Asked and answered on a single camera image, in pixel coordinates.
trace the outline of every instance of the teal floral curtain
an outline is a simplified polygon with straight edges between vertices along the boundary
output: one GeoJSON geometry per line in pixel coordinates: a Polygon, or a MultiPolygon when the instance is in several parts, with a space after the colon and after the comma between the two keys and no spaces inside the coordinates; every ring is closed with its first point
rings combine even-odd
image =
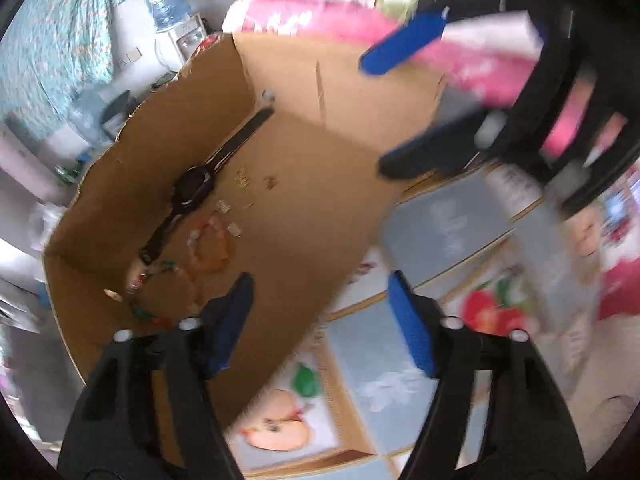
{"type": "Polygon", "coordinates": [[[66,120],[88,85],[113,79],[111,21],[124,0],[25,0],[0,41],[0,120],[28,146],[66,120]]]}

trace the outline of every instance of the white screw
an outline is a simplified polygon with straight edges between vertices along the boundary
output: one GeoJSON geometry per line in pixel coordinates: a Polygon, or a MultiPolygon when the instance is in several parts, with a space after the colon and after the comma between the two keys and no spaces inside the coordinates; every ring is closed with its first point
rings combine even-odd
{"type": "Polygon", "coordinates": [[[185,317],[180,323],[178,323],[178,328],[180,330],[195,330],[202,324],[199,317],[185,317]]]}
{"type": "Polygon", "coordinates": [[[527,334],[524,330],[516,329],[511,330],[509,337],[518,343],[524,343],[529,340],[529,334],[527,334]]]}
{"type": "Polygon", "coordinates": [[[465,323],[456,316],[444,317],[440,322],[444,328],[450,328],[452,330],[460,330],[465,325],[465,323]]]}
{"type": "Polygon", "coordinates": [[[125,341],[128,341],[132,337],[133,337],[133,330],[129,330],[128,328],[126,328],[124,330],[118,330],[113,335],[113,340],[116,343],[124,343],[125,341]]]}

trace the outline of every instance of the blue gripper pad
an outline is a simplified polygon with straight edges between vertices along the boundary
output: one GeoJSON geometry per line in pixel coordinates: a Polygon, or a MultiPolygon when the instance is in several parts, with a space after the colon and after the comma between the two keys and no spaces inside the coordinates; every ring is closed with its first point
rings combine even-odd
{"type": "Polygon", "coordinates": [[[414,364],[427,377],[436,378],[438,367],[434,355],[434,338],[418,315],[415,295],[401,272],[396,271],[389,276],[387,295],[414,364]]]}
{"type": "Polygon", "coordinates": [[[383,75],[409,59],[422,47],[437,40],[447,20],[439,14],[416,14],[404,27],[389,34],[360,57],[360,70],[369,75],[383,75]]]}

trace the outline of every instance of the watch face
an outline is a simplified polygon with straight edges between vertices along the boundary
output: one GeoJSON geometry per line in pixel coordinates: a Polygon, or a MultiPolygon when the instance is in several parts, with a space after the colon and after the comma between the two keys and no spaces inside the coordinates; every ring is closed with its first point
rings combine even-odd
{"type": "Polygon", "coordinates": [[[212,183],[213,179],[209,171],[203,166],[189,168],[181,177],[176,180],[174,185],[174,195],[172,197],[172,205],[174,207],[196,206],[198,199],[204,199],[207,190],[204,189],[206,184],[212,183]]]}

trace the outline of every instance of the pink blanket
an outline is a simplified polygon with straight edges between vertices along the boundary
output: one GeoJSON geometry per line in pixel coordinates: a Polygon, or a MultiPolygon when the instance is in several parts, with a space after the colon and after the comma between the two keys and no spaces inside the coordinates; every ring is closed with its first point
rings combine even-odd
{"type": "MultiPolygon", "coordinates": [[[[363,45],[377,43],[397,27],[377,9],[340,0],[239,0],[224,25],[225,32],[319,36],[363,45]]],[[[414,60],[447,73],[452,84],[474,92],[486,104],[501,107],[514,103],[535,65],[533,60],[444,41],[429,44],[414,60]]],[[[574,138],[591,91],[586,82],[574,85],[546,140],[544,148],[550,156],[558,156],[574,138]]],[[[620,126],[620,118],[609,121],[600,137],[601,147],[615,138],[620,126]]]]}

